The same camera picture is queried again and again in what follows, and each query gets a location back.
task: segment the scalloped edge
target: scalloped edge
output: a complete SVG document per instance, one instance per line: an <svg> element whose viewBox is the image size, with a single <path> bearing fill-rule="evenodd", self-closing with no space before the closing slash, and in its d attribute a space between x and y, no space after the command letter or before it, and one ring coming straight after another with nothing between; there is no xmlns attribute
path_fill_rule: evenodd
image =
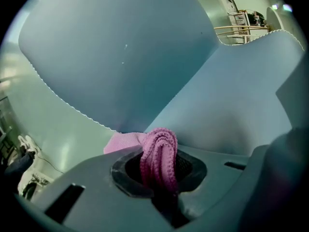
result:
<svg viewBox="0 0 309 232"><path fill-rule="evenodd" d="M250 41L250 42L248 42L248 43L246 43L246 44L249 44L249 43L251 43L251 42L253 42L253 41L255 41L255 40L257 40L257 39L260 39L260 38L262 38L262 37L265 37L265 36L267 36L268 34L271 34L271 33L274 33L274 32L279 32L279 31L283 31L283 32L287 32L287 33L289 33L298 43L299 43L299 45L301 46L301 48L302 48L302 50L303 51L305 51L304 50L304 48L303 48L303 46L301 45L301 43L299 42L299 40L293 35L293 34L291 34L290 32L288 32L288 31L286 31L286 30L283 30L283 29L278 29L278 30L274 30L274 31L271 31L271 32L268 32L267 34L265 34L265 35L261 35L260 37L258 37L258 38L255 38L255 39L253 39L252 41ZM227 45L227 46L238 46L238 45L228 45L228 44L224 44L224 43L222 43L222 41L220 40L220 38L218 37L218 39L219 39L219 41L220 41L220 43L221 44L223 44L223 45ZM75 107L73 107L73 106L71 106L70 104L68 104L67 102L65 102L63 99L61 99L44 81L43 81L43 79L41 78L41 76L38 74L38 72L37 72L37 70L33 67L33 65L32 65L32 63L28 60L28 62L29 62L29 64L32 66L32 68L34 69L34 71L35 71L35 73L38 75L38 77L42 80L42 82L61 100L61 101L63 101L65 104L67 104L68 106L70 106L71 108L73 108L75 111L77 111L77 112L79 112L81 115L83 115L83 116L85 116L86 118L88 118L88 119L90 119L90 120L92 120L93 122L95 122L95 123L98 123L99 125L101 125L101 126L103 126L104 128L106 128L106 129L108 129L108 130L110 130L110 131L114 131L114 132L117 132L117 133L121 133L121 132L118 132L118 131L116 131L116 130L112 130L110 127L107 127L107 126L105 126L105 125L102 125L102 124L100 124L99 122L97 122L97 121L95 121L95 120L93 120L92 118L90 118L90 117L88 117L86 114L83 114L81 111L79 111L79 110L77 110ZM183 87L178 91L178 93L169 101L169 103L168 104L166 104L165 105L165 107L167 107L175 98L176 98L176 96L179 94L179 92L183 89Z"/></svg>

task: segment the black slot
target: black slot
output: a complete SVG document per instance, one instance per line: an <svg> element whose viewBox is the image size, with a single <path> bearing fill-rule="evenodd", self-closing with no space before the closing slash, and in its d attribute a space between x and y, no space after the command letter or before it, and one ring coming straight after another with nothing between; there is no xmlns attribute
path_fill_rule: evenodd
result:
<svg viewBox="0 0 309 232"><path fill-rule="evenodd" d="M74 206L84 187L71 184L45 211L45 214L58 223L62 223Z"/></svg>
<svg viewBox="0 0 309 232"><path fill-rule="evenodd" d="M226 162L224 165L227 166L227 167L236 168L236 169L239 169L239 170L245 170L245 168L246 168L246 165L239 164L239 163L236 163L236 162L231 162L231 161Z"/></svg>

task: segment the black hole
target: black hole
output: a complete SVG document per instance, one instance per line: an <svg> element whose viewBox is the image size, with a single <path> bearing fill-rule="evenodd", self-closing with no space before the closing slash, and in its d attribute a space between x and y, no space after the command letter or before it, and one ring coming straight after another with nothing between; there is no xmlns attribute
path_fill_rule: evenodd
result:
<svg viewBox="0 0 309 232"><path fill-rule="evenodd" d="M142 184L141 175L140 175L140 158L142 153L128 160L126 163L126 173L127 175ZM175 175L177 182L182 181L186 176L188 176L192 172L192 163L187 161L186 159L176 155L176 169Z"/></svg>
<svg viewBox="0 0 309 232"><path fill-rule="evenodd" d="M45 211L45 214L58 223L62 223L79 196L84 187L71 184Z"/></svg>
<svg viewBox="0 0 309 232"><path fill-rule="evenodd" d="M236 168L236 169L239 169L239 170L245 170L245 168L246 168L246 165L231 162L231 161L226 162L224 165L227 166L227 167Z"/></svg>

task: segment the blue-gray panel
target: blue-gray panel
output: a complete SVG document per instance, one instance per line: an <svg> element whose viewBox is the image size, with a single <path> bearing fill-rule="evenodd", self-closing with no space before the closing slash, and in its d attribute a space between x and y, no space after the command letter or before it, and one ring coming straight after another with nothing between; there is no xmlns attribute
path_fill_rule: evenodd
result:
<svg viewBox="0 0 309 232"><path fill-rule="evenodd" d="M221 45L146 131L166 127L182 145L250 155L291 129L276 91L303 55L284 31Z"/></svg>
<svg viewBox="0 0 309 232"><path fill-rule="evenodd" d="M64 101L144 131L218 46L197 0L41 0L19 46Z"/></svg>

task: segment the folded pink fabric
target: folded pink fabric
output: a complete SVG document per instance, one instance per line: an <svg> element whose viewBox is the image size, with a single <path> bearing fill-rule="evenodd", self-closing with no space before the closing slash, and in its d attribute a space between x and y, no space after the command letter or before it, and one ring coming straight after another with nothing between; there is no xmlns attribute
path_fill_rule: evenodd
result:
<svg viewBox="0 0 309 232"><path fill-rule="evenodd" d="M175 176L177 138L166 128L156 128L142 141L143 155L140 159L140 174L143 184L152 189L178 190Z"/></svg>
<svg viewBox="0 0 309 232"><path fill-rule="evenodd" d="M115 132L107 145L103 149L104 154L112 153L117 150L129 148L132 146L141 145L145 133L131 132L131 133L118 133Z"/></svg>

